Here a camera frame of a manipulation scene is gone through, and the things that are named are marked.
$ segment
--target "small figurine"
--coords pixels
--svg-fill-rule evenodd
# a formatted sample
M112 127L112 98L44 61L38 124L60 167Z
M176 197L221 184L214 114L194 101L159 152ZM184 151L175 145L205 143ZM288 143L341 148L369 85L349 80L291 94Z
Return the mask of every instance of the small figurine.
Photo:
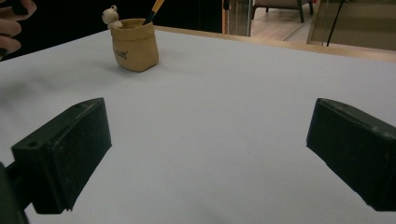
M102 13L102 21L107 24L107 28L121 28L122 23L119 21L119 13L116 6L111 6Z

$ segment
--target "brush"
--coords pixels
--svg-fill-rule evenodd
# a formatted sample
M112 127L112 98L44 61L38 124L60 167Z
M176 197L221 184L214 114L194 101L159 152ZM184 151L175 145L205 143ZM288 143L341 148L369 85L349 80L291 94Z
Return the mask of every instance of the brush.
M146 25L146 24L148 24L148 23L150 23L152 21L152 19L154 18L155 14L158 12L160 7L163 5L163 2L164 2L164 0L157 0L155 2L154 6L152 7L152 10L148 14L148 17L146 18L146 20L143 22L142 25Z

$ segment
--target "pen holder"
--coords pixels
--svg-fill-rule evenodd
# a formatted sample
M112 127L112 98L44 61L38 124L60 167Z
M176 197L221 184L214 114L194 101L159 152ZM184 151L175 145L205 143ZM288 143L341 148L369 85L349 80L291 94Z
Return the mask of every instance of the pen holder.
M143 72L159 61L157 42L152 22L142 25L144 19L120 21L121 28L111 28L113 51L119 66Z

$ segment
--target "white table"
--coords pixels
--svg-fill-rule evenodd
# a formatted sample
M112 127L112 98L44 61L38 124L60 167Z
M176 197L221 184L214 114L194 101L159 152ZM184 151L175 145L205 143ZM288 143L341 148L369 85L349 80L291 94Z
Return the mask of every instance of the white table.
M319 97L396 125L396 63L156 31L160 63L119 68L109 31L0 63L0 161L104 97L113 147L72 212L32 224L394 223L305 146Z

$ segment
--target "human hand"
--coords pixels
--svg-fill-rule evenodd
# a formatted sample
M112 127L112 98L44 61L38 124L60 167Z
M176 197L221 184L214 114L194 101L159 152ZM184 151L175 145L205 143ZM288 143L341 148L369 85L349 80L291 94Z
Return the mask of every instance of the human hand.
M21 48L21 43L12 37L21 32L18 21L28 19L37 9L32 0L16 0L27 9L27 15L14 14L12 7L0 7L0 60L9 53Z

